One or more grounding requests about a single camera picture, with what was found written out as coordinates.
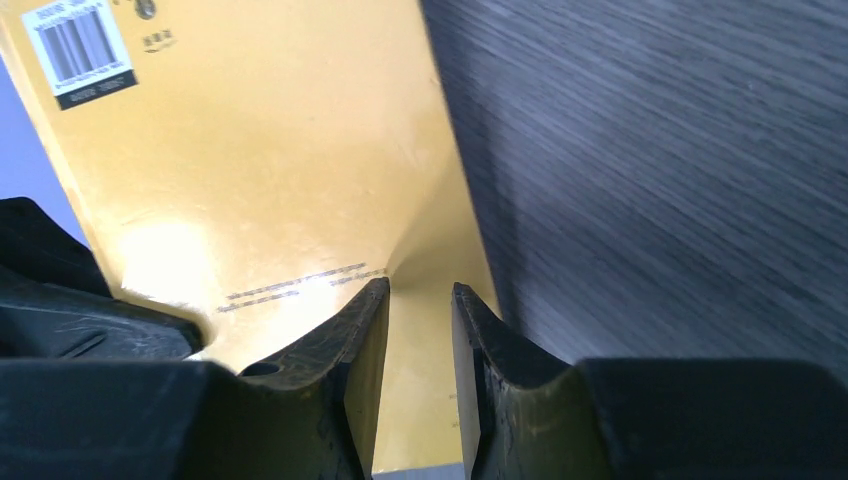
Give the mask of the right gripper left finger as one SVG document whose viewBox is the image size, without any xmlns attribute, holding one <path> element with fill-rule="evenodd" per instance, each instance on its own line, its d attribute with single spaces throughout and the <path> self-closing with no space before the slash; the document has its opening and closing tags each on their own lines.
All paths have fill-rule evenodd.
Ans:
<svg viewBox="0 0 848 480">
<path fill-rule="evenodd" d="M 335 315 L 240 374 L 259 398 L 240 473 L 248 479 L 369 479 L 390 283 L 368 281 Z"/>
</svg>

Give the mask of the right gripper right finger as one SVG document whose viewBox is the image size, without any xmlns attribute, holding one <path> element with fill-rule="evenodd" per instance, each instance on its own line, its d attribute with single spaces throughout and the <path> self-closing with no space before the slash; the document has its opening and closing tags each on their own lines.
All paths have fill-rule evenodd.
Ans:
<svg viewBox="0 0 848 480">
<path fill-rule="evenodd" d="M 454 284 L 451 301 L 466 478 L 612 478 L 581 372 L 511 328 L 470 286 Z"/>
</svg>

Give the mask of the yellow book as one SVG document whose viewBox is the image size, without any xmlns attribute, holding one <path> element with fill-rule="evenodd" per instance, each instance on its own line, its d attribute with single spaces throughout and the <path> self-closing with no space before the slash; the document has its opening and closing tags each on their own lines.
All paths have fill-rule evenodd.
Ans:
<svg viewBox="0 0 848 480">
<path fill-rule="evenodd" d="M 1 55 L 111 292 L 239 371 L 391 285 L 372 469 L 462 458 L 451 291 L 495 298 L 417 1 L 5 1 Z"/>
</svg>

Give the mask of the black backpack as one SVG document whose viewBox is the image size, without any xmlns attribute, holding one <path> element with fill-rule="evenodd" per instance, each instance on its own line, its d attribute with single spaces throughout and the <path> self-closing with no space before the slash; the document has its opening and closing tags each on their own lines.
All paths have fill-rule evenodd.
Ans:
<svg viewBox="0 0 848 480">
<path fill-rule="evenodd" d="M 32 199 L 1 202 L 1 356 L 182 360 L 192 321 L 112 297 L 92 252 Z"/>
</svg>

